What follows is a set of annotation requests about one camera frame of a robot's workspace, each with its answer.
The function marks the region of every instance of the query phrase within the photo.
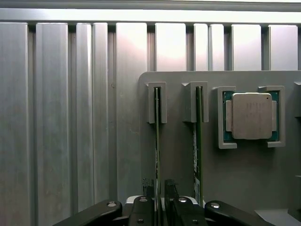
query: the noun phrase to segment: gray panel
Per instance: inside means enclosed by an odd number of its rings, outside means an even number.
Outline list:
[[[294,117],[293,109],[300,98],[293,88],[294,81],[300,79],[299,71],[285,74],[267,71],[145,73],[139,81],[141,149],[149,158],[154,150],[154,144],[144,143],[144,137],[152,139],[153,133],[146,129],[149,125],[143,123],[147,119],[145,83],[166,82],[168,123],[161,127],[160,149],[161,154],[169,155],[169,159],[162,164],[161,178],[169,176],[175,179],[181,195],[193,193],[193,130],[182,122],[182,111],[178,109],[183,107],[182,83],[208,81],[210,120],[202,125],[204,200],[222,200],[248,212],[298,207],[301,204],[300,187],[294,175],[301,170],[301,166],[300,151],[295,147],[301,145],[301,140],[300,124]],[[285,87],[285,132],[289,142],[285,147],[268,148],[260,140],[238,140],[237,149],[219,150],[216,139],[217,92],[213,88],[235,85],[237,90],[257,92],[259,84],[271,88],[279,84]]]
[[[70,80],[67,24],[36,25],[39,225],[70,216]]]
[[[0,225],[33,219],[32,74],[27,24],[0,23]]]
[[[232,25],[231,51],[234,71],[261,70],[261,27],[259,25]]]
[[[139,76],[147,71],[146,24],[116,24],[116,111],[118,200],[142,193]]]
[[[185,24],[156,24],[156,71],[186,71]]]
[[[224,71],[224,26],[212,24],[209,26],[209,70]]]
[[[208,71],[208,26],[194,25],[194,61],[195,71]]]
[[[106,23],[98,23],[93,25],[93,142],[95,203],[109,198],[108,135],[108,25]]]
[[[92,27],[76,25],[76,127],[78,208],[94,204]]]
[[[270,25],[268,31],[269,69],[298,69],[298,27],[295,25]]]
[[[288,209],[256,210],[255,212],[265,221],[275,226],[301,226],[301,222],[288,214]]]

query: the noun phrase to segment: black mechanical arm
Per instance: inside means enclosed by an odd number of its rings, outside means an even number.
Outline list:
[[[124,206],[119,201],[102,201],[54,226],[273,226],[221,201],[208,202],[203,208],[193,198],[179,196],[170,180],[165,181],[164,203],[162,219],[158,219],[155,199],[145,195]]]

